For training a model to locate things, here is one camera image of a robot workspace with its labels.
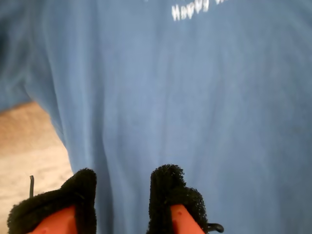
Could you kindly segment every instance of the person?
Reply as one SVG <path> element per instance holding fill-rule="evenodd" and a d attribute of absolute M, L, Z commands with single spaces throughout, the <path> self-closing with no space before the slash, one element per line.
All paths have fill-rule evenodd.
<path fill-rule="evenodd" d="M 98 176 L 99 234 L 144 234 L 184 169 L 227 234 L 312 229 L 310 0 L 2 0 L 1 107 L 51 116 Z"/>

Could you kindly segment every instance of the shirt sleeve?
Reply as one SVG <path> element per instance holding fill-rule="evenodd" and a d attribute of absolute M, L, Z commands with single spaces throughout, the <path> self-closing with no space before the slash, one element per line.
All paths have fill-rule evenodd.
<path fill-rule="evenodd" d="M 29 102 L 24 83 L 29 60 L 27 1 L 0 1 L 0 112 Z"/>

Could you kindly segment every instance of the fuzzy black trim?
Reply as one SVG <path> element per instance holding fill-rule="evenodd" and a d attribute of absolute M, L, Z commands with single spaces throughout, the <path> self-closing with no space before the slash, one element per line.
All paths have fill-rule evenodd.
<path fill-rule="evenodd" d="M 186 187 L 183 175 L 181 168 L 169 164 L 152 173 L 147 234 L 174 234 L 170 207 L 177 204 L 184 205 L 204 233 L 208 233 L 203 198 L 197 190 Z"/>
<path fill-rule="evenodd" d="M 8 234 L 32 232 L 48 216 L 73 205 L 78 234 L 96 234 L 96 185 L 96 174 L 90 169 L 83 169 L 68 179 L 60 189 L 22 201 L 9 214 Z"/>

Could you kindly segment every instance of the beige floor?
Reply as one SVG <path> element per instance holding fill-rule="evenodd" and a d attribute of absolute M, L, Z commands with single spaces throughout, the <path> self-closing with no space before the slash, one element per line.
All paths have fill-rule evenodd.
<path fill-rule="evenodd" d="M 29 196 L 29 176 L 35 194 L 57 189 L 71 175 L 67 152 L 48 115 L 31 103 L 0 114 L 0 234 L 14 204 Z"/>

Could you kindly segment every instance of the wooden floor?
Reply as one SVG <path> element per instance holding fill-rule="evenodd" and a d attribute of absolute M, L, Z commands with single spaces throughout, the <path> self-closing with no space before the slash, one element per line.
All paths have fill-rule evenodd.
<path fill-rule="evenodd" d="M 35 194 L 60 187 L 71 175 L 67 152 L 49 116 L 30 103 L 0 114 L 0 234 L 14 204 L 29 196 L 29 176 Z"/>

